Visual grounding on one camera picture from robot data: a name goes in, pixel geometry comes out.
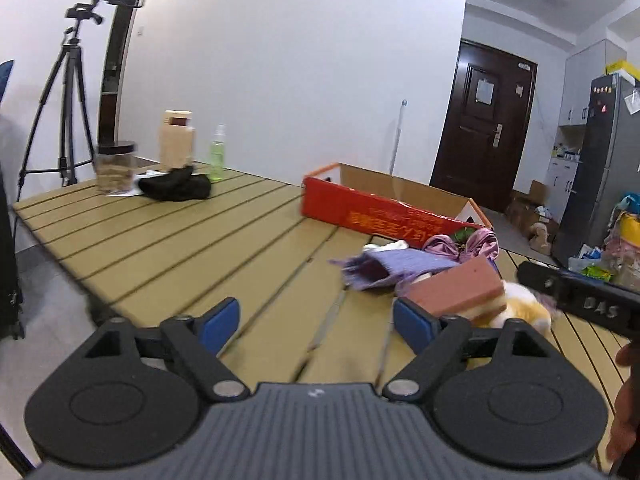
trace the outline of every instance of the yellow box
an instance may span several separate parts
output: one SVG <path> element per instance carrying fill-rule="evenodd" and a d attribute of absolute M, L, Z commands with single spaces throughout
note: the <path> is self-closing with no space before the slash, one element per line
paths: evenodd
<path fill-rule="evenodd" d="M 631 74 L 636 79 L 640 79 L 640 70 L 638 70 L 635 66 L 629 63 L 626 59 L 619 59 L 615 63 L 611 63 L 607 65 L 607 75 L 613 74 L 618 70 L 624 70 L 628 74 Z"/>

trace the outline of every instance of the spray bottle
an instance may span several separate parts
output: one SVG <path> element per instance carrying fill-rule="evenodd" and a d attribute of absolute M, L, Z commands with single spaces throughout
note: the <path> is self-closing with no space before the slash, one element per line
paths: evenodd
<path fill-rule="evenodd" d="M 219 124 L 216 133 L 213 135 L 209 152 L 209 180 L 215 182 L 222 178 L 222 172 L 225 171 L 225 131 L 226 126 Z"/>

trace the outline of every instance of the wooden door frame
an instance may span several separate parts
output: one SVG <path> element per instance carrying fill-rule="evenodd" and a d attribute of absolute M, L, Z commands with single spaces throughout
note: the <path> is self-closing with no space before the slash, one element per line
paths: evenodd
<path fill-rule="evenodd" d="M 501 50 L 499 48 L 495 48 L 493 46 L 489 46 L 486 45 L 484 43 L 478 43 L 477 41 L 473 41 L 473 40 L 468 40 L 466 38 L 460 38 L 460 47 L 458 49 L 458 57 L 456 59 L 456 68 L 454 70 L 453 73 L 453 81 L 451 82 L 451 92 L 449 94 L 449 106 L 447 106 L 447 113 L 445 115 L 445 121 L 444 124 L 442 125 L 442 134 L 440 136 L 440 143 L 438 144 L 438 152 L 436 153 L 436 161 L 438 160 L 438 154 L 440 153 L 440 148 L 442 146 L 442 137 L 444 135 L 444 131 L 445 131 L 445 126 L 447 124 L 447 119 L 449 118 L 449 107 L 451 106 L 451 99 L 453 97 L 453 91 L 456 85 L 456 77 L 458 76 L 458 65 L 460 63 L 460 50 L 462 49 L 462 45 L 466 44 L 469 46 L 474 46 L 476 48 L 481 48 L 485 51 L 488 52 L 493 52 L 494 54 L 499 54 L 501 56 L 508 56 L 511 57 L 513 59 L 517 59 L 517 60 L 524 60 L 527 61 L 527 63 L 529 63 L 530 67 L 531 67 L 531 88 L 529 91 L 529 101 L 527 102 L 527 113 L 525 115 L 525 120 L 524 120 L 524 126 L 523 126 L 523 136 L 522 136 L 522 142 L 520 143 L 520 145 L 518 146 L 518 150 L 520 152 L 520 156 L 518 159 L 518 167 L 516 168 L 516 171 L 513 175 L 513 182 L 511 183 L 511 189 L 513 189 L 513 184 L 515 183 L 515 179 L 516 176 L 518 174 L 518 169 L 520 168 L 520 163 L 522 162 L 522 152 L 524 150 L 524 143 L 527 140 L 527 131 L 529 129 L 529 120 L 531 118 L 531 110 L 533 108 L 533 99 L 535 97 L 535 92 L 536 92 L 536 76 L 538 75 L 538 64 L 530 61 L 524 57 L 521 56 L 516 56 L 515 54 L 512 54 L 511 52 L 507 52 L 505 50 Z M 431 178 L 430 178 L 430 182 L 433 181 L 433 176 L 434 176 L 434 171 L 431 171 Z"/>

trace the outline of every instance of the stuffed toy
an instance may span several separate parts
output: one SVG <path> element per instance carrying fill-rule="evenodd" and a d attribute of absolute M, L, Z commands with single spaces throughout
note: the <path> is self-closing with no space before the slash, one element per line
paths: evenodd
<path fill-rule="evenodd" d="M 519 317 L 542 335 L 551 330 L 551 314 L 533 293 L 518 283 L 502 282 L 506 298 L 506 308 L 485 326 L 502 328 L 504 322 L 512 317 Z"/>
<path fill-rule="evenodd" d="M 547 241 L 549 234 L 546 225 L 542 222 L 536 222 L 531 226 L 531 233 L 533 238 L 529 240 L 529 247 L 541 254 L 546 254 L 546 256 L 551 255 L 551 244 Z"/>

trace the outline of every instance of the door handle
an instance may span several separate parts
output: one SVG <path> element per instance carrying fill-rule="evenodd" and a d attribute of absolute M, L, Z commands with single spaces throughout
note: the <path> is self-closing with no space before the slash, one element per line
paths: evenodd
<path fill-rule="evenodd" d="M 502 124 L 498 123 L 495 127 L 494 134 L 494 148 L 497 148 L 498 144 L 500 144 L 500 136 L 502 135 Z"/>

